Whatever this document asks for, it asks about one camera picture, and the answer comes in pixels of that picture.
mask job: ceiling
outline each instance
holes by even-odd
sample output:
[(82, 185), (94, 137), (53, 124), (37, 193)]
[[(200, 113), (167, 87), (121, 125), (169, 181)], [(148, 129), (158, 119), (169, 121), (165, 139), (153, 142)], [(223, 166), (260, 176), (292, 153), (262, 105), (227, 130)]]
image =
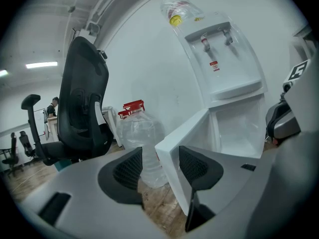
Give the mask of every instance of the ceiling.
[[(72, 29), (85, 26), (97, 1), (29, 0), (11, 23), (0, 44), (0, 70), (8, 71), (8, 75), (0, 78), (0, 90), (48, 79), (61, 79), (63, 58), (65, 60), (73, 37)], [(68, 11), (73, 5), (75, 10), (67, 26), (70, 15)], [(33, 70), (25, 67), (28, 63), (48, 61), (58, 61), (58, 67)]]

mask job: wooden floor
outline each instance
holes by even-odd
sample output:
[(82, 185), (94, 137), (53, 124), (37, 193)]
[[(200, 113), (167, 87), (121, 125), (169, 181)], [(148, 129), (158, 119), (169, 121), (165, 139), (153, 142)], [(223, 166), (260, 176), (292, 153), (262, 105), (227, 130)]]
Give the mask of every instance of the wooden floor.
[[(264, 151), (274, 148), (271, 142), (265, 143)], [(113, 146), (111, 152), (121, 150)], [(16, 171), (12, 175), (2, 175), (12, 197), (21, 202), (31, 191), (52, 179), (57, 173), (54, 166), (45, 166), (41, 161), (26, 165), (23, 172)], [(165, 231), (171, 238), (176, 238), (185, 233), (186, 215), (181, 210), (176, 197), (169, 184), (158, 189), (149, 188), (143, 181), (139, 181), (138, 192), (142, 194), (146, 214)]]

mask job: black chair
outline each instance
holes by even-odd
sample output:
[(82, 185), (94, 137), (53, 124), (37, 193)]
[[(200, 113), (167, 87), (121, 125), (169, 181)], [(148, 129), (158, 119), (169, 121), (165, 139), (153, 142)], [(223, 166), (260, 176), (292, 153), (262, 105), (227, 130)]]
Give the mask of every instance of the black chair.
[(16, 155), (16, 151), (15, 150), (16, 150), (16, 136), (15, 136), (14, 133), (11, 133), (11, 149), (8, 149), (10, 157), (5, 159), (5, 160), (3, 160), (2, 163), (6, 164), (6, 165), (9, 165), (10, 171), (9, 171), (8, 175), (10, 173), (12, 173), (13, 176), (15, 176), (15, 171), (16, 170), (20, 169), (20, 170), (23, 171), (21, 166), (16, 166), (16, 167), (14, 166), (14, 165), (18, 164), (18, 162), (19, 162), (19, 158)]
[(33, 106), (39, 95), (26, 97), (21, 108), (28, 111), (35, 152), (46, 165), (60, 159), (89, 159), (106, 154), (113, 134), (101, 112), (109, 78), (106, 55), (84, 37), (76, 37), (68, 50), (59, 98), (59, 142), (41, 144)]
[(26, 135), (25, 131), (20, 132), (20, 142), (22, 143), (22, 146), (24, 148), (24, 153), (27, 157), (30, 157), (30, 159), (35, 157), (35, 149), (32, 148), (29, 138)]

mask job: ceiling light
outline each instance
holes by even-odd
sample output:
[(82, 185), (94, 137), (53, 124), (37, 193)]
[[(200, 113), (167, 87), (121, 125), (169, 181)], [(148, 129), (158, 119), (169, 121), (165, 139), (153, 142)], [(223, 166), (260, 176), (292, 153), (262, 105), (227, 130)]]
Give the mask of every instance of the ceiling light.
[(47, 67), (47, 66), (57, 66), (58, 62), (43, 62), (43, 63), (34, 63), (25, 65), (27, 69), (38, 68), (38, 67)]
[(4, 75), (7, 75), (8, 74), (8, 71), (7, 70), (1, 70), (0, 71), (0, 77), (1, 76), (4, 76)]

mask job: whiteboard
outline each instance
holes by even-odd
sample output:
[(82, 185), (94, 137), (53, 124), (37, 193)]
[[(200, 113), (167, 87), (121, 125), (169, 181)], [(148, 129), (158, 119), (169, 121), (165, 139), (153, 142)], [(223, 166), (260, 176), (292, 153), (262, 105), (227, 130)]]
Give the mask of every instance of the whiteboard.
[(34, 120), (39, 136), (44, 135), (44, 109), (34, 112)]

